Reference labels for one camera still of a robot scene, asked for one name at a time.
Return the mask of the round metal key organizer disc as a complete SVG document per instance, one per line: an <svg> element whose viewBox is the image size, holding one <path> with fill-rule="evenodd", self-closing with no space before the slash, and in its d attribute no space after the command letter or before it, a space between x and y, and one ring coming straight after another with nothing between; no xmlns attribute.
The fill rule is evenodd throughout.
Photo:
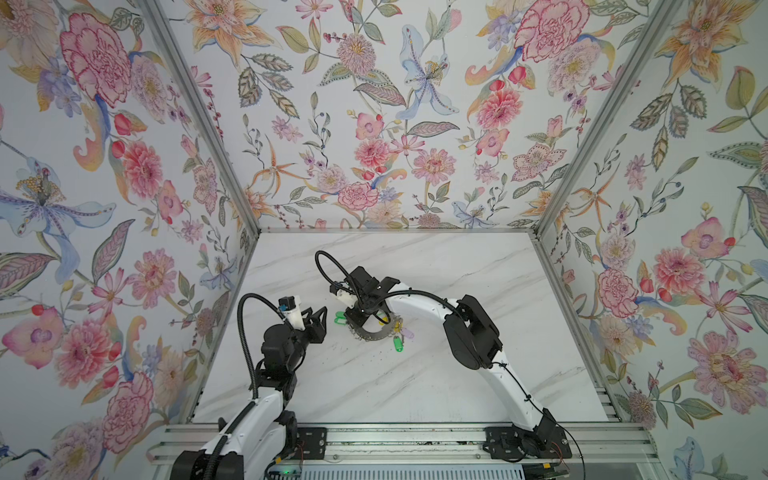
<svg viewBox="0 0 768 480"><path fill-rule="evenodd" d="M402 333L403 318L394 313L385 314L380 311L377 315L369 318L372 325L356 325L351 320L347 321L347 327L352 334L359 340L366 342L378 342L385 339L399 336Z"/></svg>

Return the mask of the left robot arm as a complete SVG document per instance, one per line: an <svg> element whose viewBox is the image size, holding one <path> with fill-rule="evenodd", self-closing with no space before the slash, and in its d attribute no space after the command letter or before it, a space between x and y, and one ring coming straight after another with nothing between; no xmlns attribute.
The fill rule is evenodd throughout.
<svg viewBox="0 0 768 480"><path fill-rule="evenodd" d="M233 419L218 426L212 440L177 456L170 469L172 479L297 478L298 469L281 464L325 458L327 429L299 426L288 403L307 347L325 339L328 311L308 308L286 315L298 319L300 326L285 322L264 332L252 398Z"/></svg>

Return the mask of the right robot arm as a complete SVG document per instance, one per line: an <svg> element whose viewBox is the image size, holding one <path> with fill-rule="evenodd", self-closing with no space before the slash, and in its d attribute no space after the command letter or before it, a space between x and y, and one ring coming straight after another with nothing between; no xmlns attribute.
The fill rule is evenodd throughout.
<svg viewBox="0 0 768 480"><path fill-rule="evenodd" d="M453 358L479 373L504 405L508 425L484 429L482 449L495 460L565 460L576 442L549 409L539 406L514 374L497 326L471 295L449 299L409 287L386 277L379 281L358 267L342 282L332 281L330 293L345 306L347 324L359 335L364 325L381 316L390 326L399 313L413 313L443 328Z"/></svg>

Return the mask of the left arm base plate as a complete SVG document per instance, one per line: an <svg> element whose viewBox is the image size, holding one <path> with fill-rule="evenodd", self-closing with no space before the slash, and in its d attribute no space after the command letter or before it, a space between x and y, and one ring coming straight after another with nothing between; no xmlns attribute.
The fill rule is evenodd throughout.
<svg viewBox="0 0 768 480"><path fill-rule="evenodd" d="M328 429L324 427L298 427L291 430L286 426L271 426L246 453L247 465L268 464L280 458L299 460L323 460L328 444Z"/></svg>

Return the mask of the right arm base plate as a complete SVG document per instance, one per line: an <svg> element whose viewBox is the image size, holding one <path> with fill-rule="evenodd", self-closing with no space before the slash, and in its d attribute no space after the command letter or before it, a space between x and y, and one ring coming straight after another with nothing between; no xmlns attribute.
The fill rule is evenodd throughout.
<svg viewBox="0 0 768 480"><path fill-rule="evenodd" d="M528 459L570 459L573 453L563 428L548 430L536 427L533 431L514 425L487 427L482 449L492 459L520 462Z"/></svg>

